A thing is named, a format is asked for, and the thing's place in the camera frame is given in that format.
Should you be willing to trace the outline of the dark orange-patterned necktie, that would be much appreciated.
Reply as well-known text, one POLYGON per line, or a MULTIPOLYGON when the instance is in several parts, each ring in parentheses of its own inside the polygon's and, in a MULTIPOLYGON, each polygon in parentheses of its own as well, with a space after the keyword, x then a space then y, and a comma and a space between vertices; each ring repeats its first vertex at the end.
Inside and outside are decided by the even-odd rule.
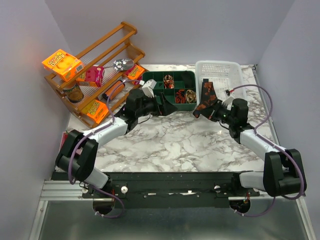
POLYGON ((200 115, 202 115, 205 118, 210 119, 214 111, 214 105, 217 101, 218 98, 213 82, 205 78, 202 82, 200 103, 192 114, 195 118, 199 118, 200 115))

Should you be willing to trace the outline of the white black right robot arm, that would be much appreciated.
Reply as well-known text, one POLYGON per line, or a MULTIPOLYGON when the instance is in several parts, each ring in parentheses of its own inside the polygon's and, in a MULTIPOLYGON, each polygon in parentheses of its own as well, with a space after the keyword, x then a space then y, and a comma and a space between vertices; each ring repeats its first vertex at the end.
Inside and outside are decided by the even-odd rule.
POLYGON ((299 198, 307 188, 301 153, 297 149, 286 149, 260 135, 248 123, 248 103, 236 98, 228 109, 218 100, 207 112, 213 122, 227 124, 230 136, 255 153, 264 162, 263 171, 244 171, 230 183, 230 191, 241 196, 248 189, 267 192, 271 197, 299 198))

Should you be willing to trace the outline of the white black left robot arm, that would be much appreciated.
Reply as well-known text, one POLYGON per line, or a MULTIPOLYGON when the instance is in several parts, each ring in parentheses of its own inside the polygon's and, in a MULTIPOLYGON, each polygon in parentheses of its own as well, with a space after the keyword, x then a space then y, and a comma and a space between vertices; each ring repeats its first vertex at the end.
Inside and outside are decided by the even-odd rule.
POLYGON ((99 197, 107 197, 111 191, 110 178, 95 167, 98 148, 132 131, 140 117, 168 116, 178 110, 163 94, 159 99, 160 102, 155 96, 145 95, 142 89, 130 90, 125 104, 110 121, 88 131, 70 131, 55 165, 67 173, 70 184, 87 183, 99 197))

